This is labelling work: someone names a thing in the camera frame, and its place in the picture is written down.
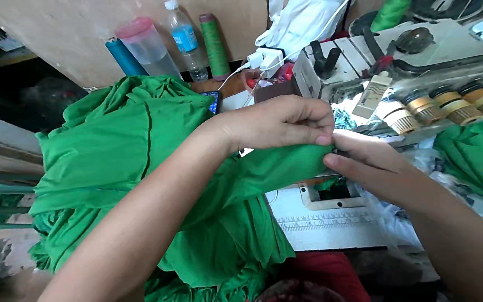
forearm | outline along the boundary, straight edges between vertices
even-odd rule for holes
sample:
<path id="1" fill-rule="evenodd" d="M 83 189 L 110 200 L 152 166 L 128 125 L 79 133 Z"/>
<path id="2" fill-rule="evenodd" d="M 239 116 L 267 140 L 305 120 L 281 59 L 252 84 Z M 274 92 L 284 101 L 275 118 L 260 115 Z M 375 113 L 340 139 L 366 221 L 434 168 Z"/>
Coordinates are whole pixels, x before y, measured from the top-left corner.
<path id="1" fill-rule="evenodd" d="M 408 211 L 437 273 L 454 294 L 483 301 L 483 219 L 447 194 Z"/>
<path id="2" fill-rule="evenodd" d="M 228 154 L 201 125 L 91 231 L 40 300 L 115 301 L 144 282 Z"/>

green thread spool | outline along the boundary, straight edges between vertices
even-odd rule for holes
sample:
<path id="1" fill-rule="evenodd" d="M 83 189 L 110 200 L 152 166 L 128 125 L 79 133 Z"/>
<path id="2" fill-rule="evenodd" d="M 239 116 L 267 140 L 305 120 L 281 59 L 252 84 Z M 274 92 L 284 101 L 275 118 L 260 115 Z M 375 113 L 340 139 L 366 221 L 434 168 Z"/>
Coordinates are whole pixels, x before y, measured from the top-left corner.
<path id="1" fill-rule="evenodd" d="M 224 81 L 231 72 L 214 16 L 211 13 L 204 13 L 198 19 L 201 22 L 211 74 L 214 80 Z"/>
<path id="2" fill-rule="evenodd" d="M 387 0 L 374 18 L 370 30 L 378 32 L 397 26 L 410 6 L 411 0 Z"/>

pink lid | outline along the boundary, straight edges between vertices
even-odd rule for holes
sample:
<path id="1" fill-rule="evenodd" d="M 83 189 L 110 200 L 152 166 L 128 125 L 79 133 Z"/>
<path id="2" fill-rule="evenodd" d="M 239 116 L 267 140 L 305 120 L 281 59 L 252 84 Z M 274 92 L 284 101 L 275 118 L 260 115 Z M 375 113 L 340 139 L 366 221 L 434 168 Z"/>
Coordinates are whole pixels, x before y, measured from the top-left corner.
<path id="1" fill-rule="evenodd" d="M 115 30 L 115 35 L 119 39 L 126 39 L 136 36 L 149 28 L 154 27 L 152 19 L 149 17 L 137 17 L 134 20 L 119 26 Z"/>

plastic bottle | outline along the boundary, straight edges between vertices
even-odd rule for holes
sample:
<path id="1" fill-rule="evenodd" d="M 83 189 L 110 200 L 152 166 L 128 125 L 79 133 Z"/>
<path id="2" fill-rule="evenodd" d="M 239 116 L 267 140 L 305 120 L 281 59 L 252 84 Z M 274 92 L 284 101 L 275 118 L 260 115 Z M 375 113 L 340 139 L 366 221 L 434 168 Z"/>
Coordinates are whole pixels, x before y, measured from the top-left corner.
<path id="1" fill-rule="evenodd" d="M 119 26 L 115 30 L 115 35 L 149 75 L 170 74 L 182 79 L 180 71 L 152 24 L 152 19 L 137 17 L 133 21 Z"/>
<path id="2" fill-rule="evenodd" d="M 166 1 L 165 8 L 170 12 L 171 33 L 190 71 L 191 78 L 195 82 L 208 79 L 205 57 L 202 53 L 202 47 L 198 46 L 190 19 L 178 9 L 177 0 Z"/>

right hand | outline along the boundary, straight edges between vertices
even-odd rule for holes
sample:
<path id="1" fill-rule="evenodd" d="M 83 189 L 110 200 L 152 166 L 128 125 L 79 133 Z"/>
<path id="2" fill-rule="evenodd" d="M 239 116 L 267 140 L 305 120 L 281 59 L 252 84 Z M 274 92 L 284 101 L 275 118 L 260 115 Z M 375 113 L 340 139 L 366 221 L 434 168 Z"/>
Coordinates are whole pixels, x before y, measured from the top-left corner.
<path id="1" fill-rule="evenodd" d="M 335 129 L 333 144 L 349 157 L 324 156 L 324 164 L 359 183 L 376 197 L 404 209 L 452 195 L 410 164 L 389 144 L 370 136 Z"/>

